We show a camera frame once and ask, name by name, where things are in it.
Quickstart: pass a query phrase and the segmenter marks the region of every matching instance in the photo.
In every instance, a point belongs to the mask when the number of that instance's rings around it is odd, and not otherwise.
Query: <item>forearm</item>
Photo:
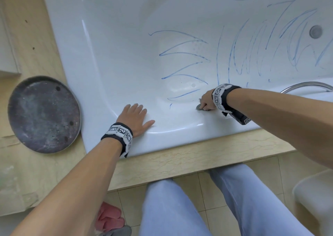
[[[227,104],[313,160],[333,168],[333,103],[253,89],[235,89]]]
[[[108,190],[122,145],[103,139],[15,229],[16,235],[87,235]]]

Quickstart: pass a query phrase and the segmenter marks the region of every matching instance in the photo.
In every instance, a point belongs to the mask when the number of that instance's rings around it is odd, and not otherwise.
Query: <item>white cabinet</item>
[[[5,23],[0,7],[0,78],[19,74]]]

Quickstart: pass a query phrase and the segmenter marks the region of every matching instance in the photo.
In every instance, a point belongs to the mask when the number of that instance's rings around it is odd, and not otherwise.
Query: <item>bathtub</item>
[[[130,156],[259,128],[197,111],[222,83],[282,91],[333,85],[333,0],[45,0],[91,150],[126,104],[156,123]],[[323,34],[310,37],[319,25]],[[333,101],[333,93],[293,94]]]

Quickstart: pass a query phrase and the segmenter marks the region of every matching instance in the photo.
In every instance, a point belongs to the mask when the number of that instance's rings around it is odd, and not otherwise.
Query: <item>faucet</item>
[[[325,84],[323,82],[312,81],[312,82],[300,82],[299,84],[292,85],[292,86],[284,89],[283,91],[281,91],[281,93],[288,93],[295,89],[298,89],[301,87],[307,87],[307,86],[321,87],[321,88],[325,88],[326,91],[333,91],[333,86],[331,86],[331,85]]]

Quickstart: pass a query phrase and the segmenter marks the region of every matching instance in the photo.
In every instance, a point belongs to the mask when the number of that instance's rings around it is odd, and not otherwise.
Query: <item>light blue pants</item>
[[[236,217],[242,236],[313,236],[248,166],[235,164],[209,173]],[[148,184],[142,210],[139,236],[211,236],[192,202],[172,179]]]

